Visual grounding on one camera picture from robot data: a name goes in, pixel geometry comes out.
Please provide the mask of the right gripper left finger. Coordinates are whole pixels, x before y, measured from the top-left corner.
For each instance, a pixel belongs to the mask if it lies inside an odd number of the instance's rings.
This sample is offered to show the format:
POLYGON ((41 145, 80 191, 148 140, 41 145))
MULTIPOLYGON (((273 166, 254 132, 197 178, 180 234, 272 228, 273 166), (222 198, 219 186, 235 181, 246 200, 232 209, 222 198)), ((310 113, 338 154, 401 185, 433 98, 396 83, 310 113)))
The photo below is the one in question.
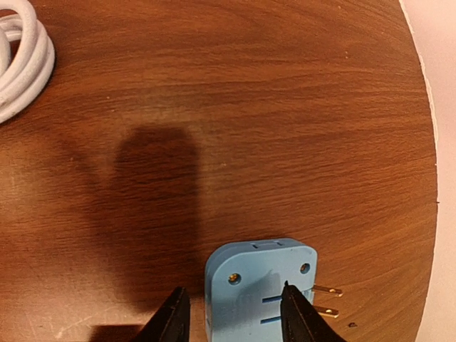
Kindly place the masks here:
POLYGON ((189 342, 190 297, 177 286, 132 339, 133 342, 189 342))

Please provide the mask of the blue charger plug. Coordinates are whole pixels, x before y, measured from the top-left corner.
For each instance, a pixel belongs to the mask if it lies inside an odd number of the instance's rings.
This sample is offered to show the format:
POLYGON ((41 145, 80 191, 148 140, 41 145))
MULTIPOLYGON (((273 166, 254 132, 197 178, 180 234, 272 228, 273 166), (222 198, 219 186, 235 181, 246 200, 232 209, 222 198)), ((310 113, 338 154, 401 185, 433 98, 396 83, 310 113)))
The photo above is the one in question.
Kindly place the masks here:
POLYGON ((316 285, 316 250, 291 238, 228 243, 209 257, 204 276, 208 341, 280 341, 284 284, 309 302, 317 292, 342 296, 316 285))

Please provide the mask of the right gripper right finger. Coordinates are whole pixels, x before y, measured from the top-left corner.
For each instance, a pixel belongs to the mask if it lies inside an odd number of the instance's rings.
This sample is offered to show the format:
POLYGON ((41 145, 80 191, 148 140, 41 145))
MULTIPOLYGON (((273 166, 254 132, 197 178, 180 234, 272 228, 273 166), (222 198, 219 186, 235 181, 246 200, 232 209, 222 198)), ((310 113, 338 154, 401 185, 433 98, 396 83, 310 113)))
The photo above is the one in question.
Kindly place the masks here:
POLYGON ((284 342, 345 342, 299 289, 287 281, 281 293, 280 312, 284 342))

